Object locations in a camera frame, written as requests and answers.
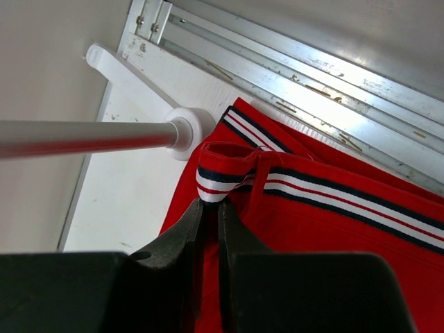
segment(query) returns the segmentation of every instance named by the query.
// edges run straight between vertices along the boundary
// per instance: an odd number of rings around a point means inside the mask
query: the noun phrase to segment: striped trim
[[[263,151],[292,153],[267,130],[234,107],[228,108],[222,122],[255,148],[259,147]]]
[[[254,181],[253,174],[245,176],[239,183],[219,181],[226,176],[219,173],[212,179],[198,177],[202,200],[217,203],[233,190],[251,189]],[[362,191],[297,171],[273,168],[264,193],[350,217],[444,255],[442,223]]]

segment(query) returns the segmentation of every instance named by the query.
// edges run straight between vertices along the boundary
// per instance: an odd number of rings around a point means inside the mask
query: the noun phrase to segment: red cloth
[[[208,203],[228,195],[242,221],[276,251],[380,255],[395,271],[419,331],[444,331],[444,198],[277,123],[241,99],[194,151],[161,232],[199,195]],[[214,235],[205,252],[197,332],[221,332],[218,261]]]

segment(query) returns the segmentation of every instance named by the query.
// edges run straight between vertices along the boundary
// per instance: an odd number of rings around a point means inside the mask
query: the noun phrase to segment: white floor
[[[180,105],[202,108],[219,120],[237,97],[295,129],[345,149],[231,85],[149,44],[128,36],[123,56]],[[112,89],[104,121],[152,121],[158,105],[139,109]],[[164,148],[92,156],[75,206],[65,251],[131,253],[156,238],[185,166]]]

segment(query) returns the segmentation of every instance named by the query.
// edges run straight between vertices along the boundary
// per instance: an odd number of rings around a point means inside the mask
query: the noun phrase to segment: clothing
[[[264,116],[238,99],[193,152],[161,232],[200,196],[229,196],[278,252],[362,251],[395,271],[420,332],[444,330],[444,198]],[[197,332],[219,332],[218,251],[205,251]]]

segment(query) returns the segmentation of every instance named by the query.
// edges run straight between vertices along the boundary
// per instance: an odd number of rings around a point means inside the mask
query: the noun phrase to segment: stain
[[[293,110],[292,108],[286,106],[285,104],[283,104],[283,103],[281,103],[281,102],[275,102],[275,103],[278,104],[279,106],[282,106],[283,108],[285,108],[285,109],[291,111],[291,112],[297,113],[296,110]]]
[[[305,87],[307,87],[310,90],[313,90],[314,92],[318,92],[319,94],[326,96],[326,97],[331,97],[332,95],[328,94],[327,92],[323,92],[322,90],[316,89],[315,87],[312,87],[311,85],[305,85]]]
[[[417,136],[422,137],[423,139],[426,138],[426,136],[424,134],[422,134],[421,132],[416,132],[415,130],[413,131],[413,133],[415,133]]]
[[[122,241],[119,244],[126,246],[127,248],[133,248],[130,244],[124,243]]]
[[[360,151],[362,153],[362,149],[361,147],[359,147],[358,145],[356,145],[352,140],[350,140],[348,137],[346,137],[344,134],[340,134],[340,137],[342,137],[341,141],[344,142],[346,141],[347,143],[349,143],[354,149],[356,149],[357,151]]]
[[[224,72],[224,70],[223,70],[222,68],[220,68],[218,65],[213,64],[212,62],[207,61],[207,60],[206,60],[205,62],[207,63],[208,66],[213,67],[215,70],[217,70],[219,73],[221,73],[221,74],[224,75],[225,77],[229,78],[230,80],[233,80],[233,78],[232,78],[231,76],[229,76],[228,74],[226,74],[226,73]]]

